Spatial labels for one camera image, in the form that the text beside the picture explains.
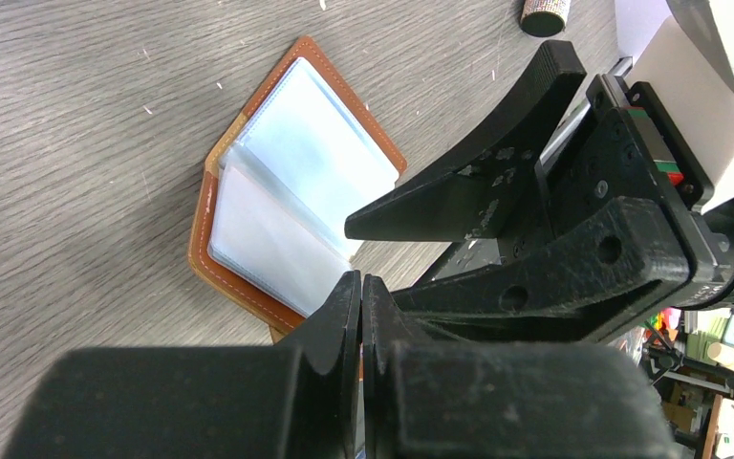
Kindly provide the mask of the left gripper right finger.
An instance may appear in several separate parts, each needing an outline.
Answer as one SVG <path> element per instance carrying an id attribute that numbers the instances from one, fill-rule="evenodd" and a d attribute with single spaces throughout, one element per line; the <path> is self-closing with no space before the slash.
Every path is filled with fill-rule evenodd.
<path id="1" fill-rule="evenodd" d="M 673 458 L 654 388 L 610 346 L 435 340 L 362 287 L 370 458 Z"/>

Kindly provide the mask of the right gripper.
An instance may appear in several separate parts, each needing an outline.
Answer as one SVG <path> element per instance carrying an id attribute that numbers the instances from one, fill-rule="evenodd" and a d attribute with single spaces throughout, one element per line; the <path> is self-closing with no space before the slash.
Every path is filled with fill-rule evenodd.
<path id="1" fill-rule="evenodd" d="M 367 241 L 500 235 L 512 263 L 395 291 L 436 335 L 604 343 L 673 304 L 722 299 L 719 234 L 700 210 L 712 185 L 646 82 L 599 75 L 590 111 L 546 164 L 540 154 L 587 72 L 546 40 L 496 107 L 417 175 L 347 217 Z"/>

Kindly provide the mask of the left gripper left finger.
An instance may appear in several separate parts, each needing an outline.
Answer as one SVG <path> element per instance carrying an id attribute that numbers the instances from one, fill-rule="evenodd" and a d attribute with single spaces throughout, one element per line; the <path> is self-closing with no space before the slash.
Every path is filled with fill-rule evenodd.
<path id="1" fill-rule="evenodd" d="M 361 276 L 271 346 L 93 347 L 60 358 L 9 458 L 351 458 Z"/>

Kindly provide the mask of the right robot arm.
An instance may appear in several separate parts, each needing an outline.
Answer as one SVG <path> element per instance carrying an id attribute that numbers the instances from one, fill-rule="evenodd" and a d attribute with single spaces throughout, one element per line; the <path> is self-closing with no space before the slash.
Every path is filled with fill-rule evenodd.
<path id="1" fill-rule="evenodd" d="M 413 286 L 363 286 L 366 343 L 606 342 L 734 308 L 734 1 L 672 1 L 626 76 L 549 40 L 498 105 L 349 236 L 446 242 Z"/>

